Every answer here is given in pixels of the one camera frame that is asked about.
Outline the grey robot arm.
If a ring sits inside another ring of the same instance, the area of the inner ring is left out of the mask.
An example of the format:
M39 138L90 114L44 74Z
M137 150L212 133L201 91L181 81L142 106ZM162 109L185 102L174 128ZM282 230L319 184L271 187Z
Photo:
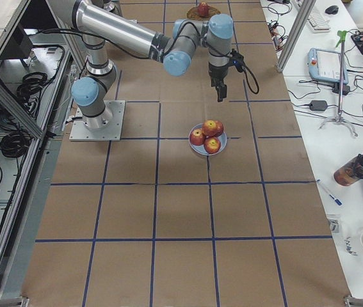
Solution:
M114 118L104 101L117 75L105 50L106 42L162 63L172 76L185 74L197 47L206 47L211 86L216 89L218 101L227 96L224 79L234 54L230 46L233 20L229 15L216 14L205 21L178 20L173 36L168 37L106 10L104 1L49 1L48 5L57 18L83 36L89 76L74 83L72 94L88 130L103 129Z

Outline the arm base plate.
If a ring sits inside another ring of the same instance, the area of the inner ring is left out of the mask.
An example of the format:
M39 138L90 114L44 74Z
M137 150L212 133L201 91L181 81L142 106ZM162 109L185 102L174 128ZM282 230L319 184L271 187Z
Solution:
M71 141L119 141L125 114L124 100L105 100L104 112L90 118L77 108L69 139Z

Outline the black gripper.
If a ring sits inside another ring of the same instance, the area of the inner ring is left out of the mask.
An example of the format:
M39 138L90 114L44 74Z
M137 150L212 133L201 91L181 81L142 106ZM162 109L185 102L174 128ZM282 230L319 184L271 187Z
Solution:
M224 78L227 76L230 67L234 67L239 73L244 72L244 61L241 54L231 54L227 56L226 64L220 66L209 63L209 76L211 86L216 89L217 101L222 102L227 97L227 85Z

